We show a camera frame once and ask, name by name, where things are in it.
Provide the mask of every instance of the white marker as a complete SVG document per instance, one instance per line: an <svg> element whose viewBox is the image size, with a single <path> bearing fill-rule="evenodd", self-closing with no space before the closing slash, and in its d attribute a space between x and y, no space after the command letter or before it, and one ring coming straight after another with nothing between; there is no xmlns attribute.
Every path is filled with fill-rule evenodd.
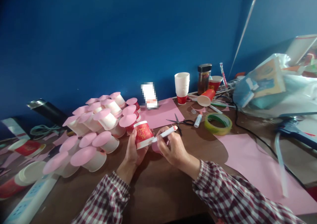
<svg viewBox="0 0 317 224"><path fill-rule="evenodd" d="M166 136L170 135L172 132L175 132L176 130L177 130L177 126L173 126L169 129L167 129L165 132L162 132L159 136L161 136L162 138L166 137ZM155 137L152 140L152 143L157 142L157 141L158 141L158 137Z"/></svg>

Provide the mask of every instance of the thermos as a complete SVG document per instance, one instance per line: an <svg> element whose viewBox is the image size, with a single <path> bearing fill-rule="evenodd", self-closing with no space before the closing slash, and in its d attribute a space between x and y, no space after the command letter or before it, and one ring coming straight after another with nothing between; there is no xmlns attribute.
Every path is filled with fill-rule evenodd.
<svg viewBox="0 0 317 224"><path fill-rule="evenodd" d="M33 100L27 106L33 111L44 116L54 124L62 127L68 116L64 114L61 110L56 108L50 102L47 102L43 99Z"/></svg>

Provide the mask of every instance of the glue gun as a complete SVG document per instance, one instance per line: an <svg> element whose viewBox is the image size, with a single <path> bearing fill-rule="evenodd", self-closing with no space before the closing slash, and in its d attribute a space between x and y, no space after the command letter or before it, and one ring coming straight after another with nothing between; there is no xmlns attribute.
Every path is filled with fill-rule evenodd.
<svg viewBox="0 0 317 224"><path fill-rule="evenodd" d="M287 119L280 123L276 129L285 137L293 137L307 146L317 150L317 141L297 128L298 120L295 118Z"/></svg>

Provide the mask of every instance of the scissors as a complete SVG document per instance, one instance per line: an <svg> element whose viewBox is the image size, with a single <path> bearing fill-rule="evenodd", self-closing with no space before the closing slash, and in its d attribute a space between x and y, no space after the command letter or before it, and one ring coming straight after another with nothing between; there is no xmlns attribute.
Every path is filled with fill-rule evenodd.
<svg viewBox="0 0 317 224"><path fill-rule="evenodd" d="M186 125L190 125L190 126L193 126L194 124L195 124L195 122L193 121L193 120L189 120L189 119L187 119L187 120L184 120L184 121L182 121L182 122L180 122L180 121L178 121L178 118L177 118L177 116L176 116L176 113L175 113L175 118L176 118L176 121L174 121L174 120L169 120L169 119L167 119L167 121L170 121L170 122L173 122L173 123L177 123L177 130L179 131L179 135L183 135L182 134L182 130L180 129L180 127L179 127L179 124L180 123L183 123L183 124L186 124Z"/></svg>

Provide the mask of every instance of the wooden table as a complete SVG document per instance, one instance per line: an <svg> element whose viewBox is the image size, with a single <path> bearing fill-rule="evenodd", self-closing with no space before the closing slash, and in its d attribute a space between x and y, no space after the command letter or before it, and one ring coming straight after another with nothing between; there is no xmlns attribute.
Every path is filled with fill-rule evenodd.
<svg viewBox="0 0 317 224"><path fill-rule="evenodd" d="M197 115L192 115L190 112L191 104L192 102L189 102L184 106L178 105L178 107L185 119L195 120ZM229 116L234 123L234 109L224 112L224 114ZM269 144L273 144L275 124L242 113L239 113L238 123L257 133ZM205 129L203 122L199 128L183 124L180 126L183 132L184 146L190 154L198 159L220 164L231 175L239 175L237 171L224 165L228 153L222 143ZM247 132L233 125L230 133L242 134ZM106 163L100 170L90 173L86 169L80 168L70 178L60 178L31 223L70 223L82 210L102 177L118 168L125 156L127 142L126 135L120 138L119 148L112 154L108 154ZM282 139L282 149L290 144L293 145L293 143L295 141L292 139ZM258 144L269 153L264 144L260 141ZM12 199L0 202L0 209L5 210L4 217L14 209L26 192L27 190ZM208 210L207 206L192 191L191 178L171 166L163 156L154 153L151 149L132 179L130 193L131 198L123 213L124 223L165 223Z"/></svg>

